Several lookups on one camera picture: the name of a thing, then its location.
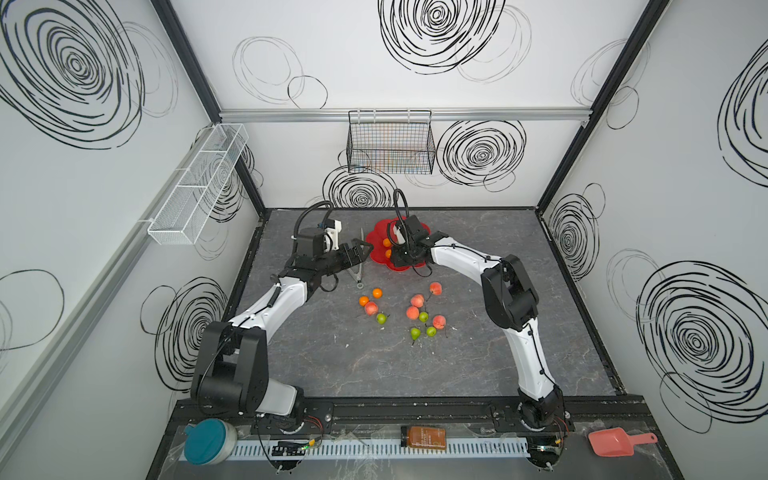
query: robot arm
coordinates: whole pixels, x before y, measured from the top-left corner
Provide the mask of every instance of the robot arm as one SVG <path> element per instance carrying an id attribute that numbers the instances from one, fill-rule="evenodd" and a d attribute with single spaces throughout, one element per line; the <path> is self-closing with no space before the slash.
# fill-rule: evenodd
<path id="1" fill-rule="evenodd" d="M 404 217 L 397 207 L 398 195 L 405 204 Z M 485 311 L 503 329 L 515 358 L 521 397 L 518 411 L 524 425 L 540 430 L 556 414 L 562 416 L 562 391 L 552 379 L 538 335 L 538 294 L 520 259 L 478 252 L 439 231 L 430 234 L 416 215 L 409 214 L 400 190 L 395 190 L 395 211 L 399 220 L 387 232 L 395 266 L 443 265 L 482 286 Z"/>
<path id="2" fill-rule="evenodd" d="M 190 390 L 193 399 L 202 397 L 228 409 L 289 419 L 302 411 L 302 397 L 296 388 L 269 378 L 266 345 L 288 315 L 322 289 L 323 276 L 335 276 L 365 261 L 372 250 L 369 243 L 357 239 L 351 248 L 345 243 L 337 245 L 338 240 L 333 239 L 338 238 L 340 223 L 329 223 L 327 217 L 317 229 L 300 233 L 297 222 L 293 254 L 286 268 L 274 277 L 275 284 L 239 316 L 206 328 Z M 396 237 L 390 237 L 392 261 L 396 266 L 435 263 L 482 286 L 485 309 L 503 329 L 515 358 L 521 396 L 518 411 L 523 423 L 539 430 L 550 425 L 555 414 L 562 416 L 562 392 L 552 380 L 538 335 L 538 294 L 520 260 L 512 255 L 496 257 L 478 252 L 441 232 L 430 235 L 415 215 L 397 221 L 392 231 Z M 237 362 L 226 361 L 224 355 L 236 348 Z"/>
<path id="3" fill-rule="evenodd" d="M 300 231 L 302 219 L 327 205 L 317 227 Z M 213 322 L 203 331 L 190 396 L 240 412 L 265 412 L 295 419 L 303 398 L 296 387 L 269 377 L 266 345 L 288 315 L 317 290 L 325 290 L 324 276 L 333 276 L 368 259 L 373 245 L 354 239 L 339 245 L 341 222 L 330 220 L 330 202 L 319 202 L 302 212 L 293 231 L 293 252 L 274 284 L 252 306 L 228 322 Z"/>
<path id="4" fill-rule="evenodd" d="M 483 286 L 486 309 L 495 308 L 495 299 L 504 292 L 502 275 L 499 273 L 503 267 L 501 260 L 506 260 L 513 266 L 518 278 L 525 274 L 525 270 L 523 270 L 517 257 L 510 256 L 501 259 L 500 257 L 485 255 L 460 244 L 451 237 L 445 237 L 435 242 L 435 246 L 430 249 L 429 254 L 433 263 L 454 269 Z M 510 310 L 533 310 L 535 315 L 538 298 L 536 298 L 536 292 L 530 285 L 527 275 L 525 275 L 525 282 L 528 284 L 528 288 L 522 292 L 521 298 L 511 298 L 507 308 Z M 525 316 L 526 313 L 521 311 L 518 318 Z M 498 325 L 497 320 L 502 319 L 503 322 L 505 317 L 503 312 L 497 312 L 493 314 L 491 319 Z M 541 351 L 541 343 L 538 338 L 538 318 L 528 318 L 525 323 L 513 318 L 508 323 L 502 323 L 498 326 L 504 329 L 504 334 L 515 358 L 520 390 L 531 399 L 545 398 L 554 389 L 554 383 L 551 381 L 552 374 L 549 372 L 547 361 Z"/>

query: black swirl pattern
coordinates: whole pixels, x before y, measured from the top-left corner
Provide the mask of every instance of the black swirl pattern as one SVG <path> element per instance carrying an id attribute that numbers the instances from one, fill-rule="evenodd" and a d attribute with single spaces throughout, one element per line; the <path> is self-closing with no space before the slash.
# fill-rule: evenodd
<path id="1" fill-rule="evenodd" d="M 163 311 L 149 312 L 157 297 L 171 298 Z M 222 320 L 227 295 L 216 280 L 199 276 L 176 291 L 168 285 L 153 289 L 141 304 L 141 329 L 153 335 L 154 365 L 161 382 L 171 390 L 189 392 L 203 339 L 203 330 L 211 322 Z"/>
<path id="2" fill-rule="evenodd" d="M 123 22 L 123 28 L 141 60 L 146 97 L 143 112 L 150 117 L 164 117 L 174 111 L 179 99 L 174 56 L 149 28 L 136 22 Z"/>
<path id="3" fill-rule="evenodd" d="M 256 169 L 255 160 L 253 159 L 253 152 L 245 146 L 243 152 L 240 153 L 240 160 L 245 163 L 246 168 L 251 173 L 256 188 L 261 188 L 264 183 L 264 177 Z M 210 218 L 216 222 L 224 223 L 232 220 L 240 211 L 244 201 L 248 201 L 248 193 L 245 191 L 243 182 L 240 181 L 240 177 L 237 176 L 237 172 L 232 170 L 230 178 L 224 185 L 221 195 L 216 199 L 213 209 L 210 212 Z"/>
<path id="4" fill-rule="evenodd" d="M 600 184 L 589 184 L 582 195 L 565 195 L 549 217 L 553 240 L 558 245 L 568 272 L 576 281 L 592 271 L 600 253 L 598 218 L 602 215 L 602 209 L 597 210 L 585 196 L 588 190 L 597 187 L 601 192 Z"/>
<path id="5" fill-rule="evenodd" d="M 144 75 L 104 0 L 0 2 L 0 98 L 44 134 L 72 147 L 128 142 L 141 121 Z"/>
<path id="6" fill-rule="evenodd" d="M 519 121 L 457 121 L 440 137 L 437 165 L 454 184 L 499 192 L 515 181 L 526 140 Z"/>
<path id="7" fill-rule="evenodd" d="M 346 165 L 333 169 L 323 181 L 323 199 L 331 200 L 337 208 L 391 207 L 395 181 L 383 172 L 359 169 L 354 174 Z"/>
<path id="8" fill-rule="evenodd" d="M 457 68 L 467 80 L 482 84 L 501 80 L 511 74 L 531 50 L 531 22 L 525 13 L 503 2 L 496 8 L 502 11 L 498 32 L 477 55 Z"/>
<path id="9" fill-rule="evenodd" d="M 632 248 L 616 252 L 609 259 L 605 269 L 608 295 L 627 318 L 636 320 L 637 296 L 643 289 L 643 282 L 654 273 L 660 275 L 658 270 L 659 266 L 647 253 Z"/>
<path id="10" fill-rule="evenodd" d="M 232 69 L 243 90 L 261 101 L 298 108 L 323 108 L 328 101 L 326 86 L 304 74 L 296 51 L 280 38 L 245 38 L 232 54 Z"/>
<path id="11" fill-rule="evenodd" d="M 702 261 L 661 267 L 637 300 L 637 332 L 685 428 L 754 422 L 768 413 L 768 303 L 738 276 Z M 708 419 L 680 415 L 679 399 Z"/>
<path id="12" fill-rule="evenodd" d="M 587 58 L 583 64 L 581 64 L 581 67 L 578 69 L 573 81 L 571 82 L 571 96 L 574 100 L 576 100 L 576 102 L 584 105 L 585 107 L 592 106 L 594 99 L 598 96 L 600 89 L 603 87 L 605 79 L 608 77 L 608 73 L 610 73 L 614 63 L 616 62 L 616 59 L 624 49 L 624 45 L 626 45 L 626 43 L 626 38 L 612 41 L 608 45 L 604 45 L 595 53 L 590 55 L 590 57 Z M 637 83 L 642 79 L 643 72 L 645 72 L 645 67 L 648 64 L 649 59 L 650 45 L 646 43 L 643 45 L 642 50 L 638 54 L 637 60 L 632 65 L 629 72 L 627 72 L 627 74 L 624 76 L 624 80 L 621 82 L 621 85 L 616 91 L 616 94 L 611 99 L 611 106 L 615 107 L 619 104 L 624 104 L 624 108 L 629 108 L 631 110 L 631 107 L 637 103 L 634 101 L 634 98 L 630 99 L 628 103 L 625 103 L 625 101 L 630 96 L 632 96 L 633 92 L 635 94 L 637 93 L 635 87 L 637 87 Z M 634 113 L 622 113 L 621 117 L 628 116 L 629 118 L 634 118 L 636 113 L 637 108 L 634 109 Z M 618 127 L 616 126 L 616 123 L 617 122 L 615 121 L 614 127 L 612 127 L 615 130 L 627 126 L 625 124 Z"/>
<path id="13" fill-rule="evenodd" d="M 194 249 L 200 258 L 210 262 L 224 253 L 229 239 L 229 222 L 206 222 L 194 244 Z"/>
<path id="14" fill-rule="evenodd" d="M 438 74 L 474 58 L 498 27 L 504 0 L 379 0 L 389 54 L 419 74 Z"/>
<path id="15" fill-rule="evenodd" d="M 717 144 L 723 160 L 731 170 L 762 187 L 768 187 L 768 135 L 760 120 L 768 106 L 767 85 L 768 41 L 730 85 L 717 115 Z"/>
<path id="16" fill-rule="evenodd" d="M 0 372 L 8 352 L 33 346 L 56 330 L 64 306 L 64 289 L 47 270 L 17 270 L 0 277 Z"/>

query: wire basket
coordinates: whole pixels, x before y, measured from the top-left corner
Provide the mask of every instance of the wire basket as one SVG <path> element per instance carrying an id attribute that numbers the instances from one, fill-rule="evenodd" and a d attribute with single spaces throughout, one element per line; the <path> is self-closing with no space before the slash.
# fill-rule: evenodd
<path id="1" fill-rule="evenodd" d="M 160 245 L 197 242 L 247 140 L 242 124 L 218 124 L 211 129 L 147 229 L 155 241 Z"/>
<path id="2" fill-rule="evenodd" d="M 367 169 L 387 174 L 432 173 L 435 138 L 429 110 L 349 111 L 346 163 L 351 174 Z"/>

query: plastic scoop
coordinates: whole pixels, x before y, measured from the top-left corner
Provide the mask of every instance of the plastic scoop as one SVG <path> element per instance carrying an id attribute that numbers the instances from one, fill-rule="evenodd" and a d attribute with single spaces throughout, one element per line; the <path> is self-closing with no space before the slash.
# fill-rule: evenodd
<path id="1" fill-rule="evenodd" d="M 624 429 L 608 429 L 589 434 L 592 449 L 601 457 L 628 457 L 634 455 L 634 446 L 644 443 L 657 443 L 659 439 L 653 433 L 627 435 Z"/>

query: teal lid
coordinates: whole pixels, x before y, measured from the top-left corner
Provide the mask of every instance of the teal lid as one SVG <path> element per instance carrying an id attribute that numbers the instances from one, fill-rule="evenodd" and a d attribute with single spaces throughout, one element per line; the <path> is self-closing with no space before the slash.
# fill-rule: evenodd
<path id="1" fill-rule="evenodd" d="M 205 419 L 196 426 L 184 429 L 187 442 L 184 444 L 184 456 L 192 465 L 203 465 L 219 454 L 224 447 L 227 429 L 219 419 Z"/>

